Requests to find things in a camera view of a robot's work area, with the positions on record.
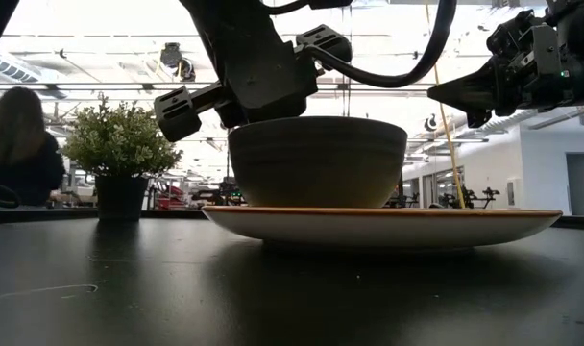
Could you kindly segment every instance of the black cable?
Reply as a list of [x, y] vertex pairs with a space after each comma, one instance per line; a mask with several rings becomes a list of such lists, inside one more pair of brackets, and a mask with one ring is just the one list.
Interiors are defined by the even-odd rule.
[[275, 6], [275, 7], [270, 7], [268, 5], [265, 5], [264, 3], [260, 3], [260, 4], [267, 9], [266, 11], [268, 11], [268, 13], [270, 15], [280, 15], [280, 14], [286, 14], [286, 13], [294, 12], [296, 10], [300, 10], [303, 7], [309, 5], [309, 1], [308, 0], [296, 0], [296, 1], [293, 1], [289, 4]]
[[8, 200], [0, 199], [0, 208], [17, 208], [21, 204], [19, 196], [11, 189], [0, 184], [0, 192], [9, 196]]
[[440, 0], [435, 25], [426, 50], [416, 66], [407, 74], [400, 76], [378, 75], [353, 67], [320, 47], [307, 45], [304, 49], [322, 64], [343, 73], [359, 83], [373, 87], [406, 87], [420, 81], [439, 60], [448, 42], [450, 26], [456, 14], [456, 1]]

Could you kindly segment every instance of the table surface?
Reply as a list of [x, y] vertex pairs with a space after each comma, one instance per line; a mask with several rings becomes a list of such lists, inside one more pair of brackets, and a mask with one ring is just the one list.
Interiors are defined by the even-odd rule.
[[0, 345], [480, 344], [584, 345], [584, 231], [341, 256], [201, 220], [0, 225]]

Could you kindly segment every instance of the ceramic bowl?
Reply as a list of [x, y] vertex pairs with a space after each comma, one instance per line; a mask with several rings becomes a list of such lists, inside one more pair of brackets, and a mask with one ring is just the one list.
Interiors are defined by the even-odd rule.
[[236, 182], [254, 207], [381, 208], [406, 142], [400, 127], [343, 116], [262, 121], [229, 135]]

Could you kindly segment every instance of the wall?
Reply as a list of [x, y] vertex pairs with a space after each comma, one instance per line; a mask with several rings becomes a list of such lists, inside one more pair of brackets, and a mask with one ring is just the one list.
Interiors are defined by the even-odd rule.
[[567, 154], [572, 215], [584, 215], [584, 154]]
[[521, 148], [526, 207], [571, 215], [566, 154], [584, 153], [584, 131], [522, 130]]
[[[508, 208], [507, 182], [509, 179], [523, 178], [521, 141], [519, 127], [513, 127], [505, 135], [488, 136], [488, 143], [466, 143], [456, 149], [458, 166], [465, 169], [465, 186], [482, 198], [486, 187], [498, 190], [501, 195], [489, 205], [489, 209]], [[429, 163], [406, 166], [403, 179], [413, 179], [427, 174], [451, 169], [450, 157], [431, 157]], [[424, 185], [420, 184], [421, 201]], [[523, 195], [517, 196], [523, 203]]]

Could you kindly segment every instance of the beige plate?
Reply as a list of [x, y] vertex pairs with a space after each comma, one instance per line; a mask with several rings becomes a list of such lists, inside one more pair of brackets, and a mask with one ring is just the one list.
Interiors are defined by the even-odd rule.
[[344, 247], [462, 248], [501, 244], [550, 227], [557, 210], [204, 207], [207, 217], [256, 239]]

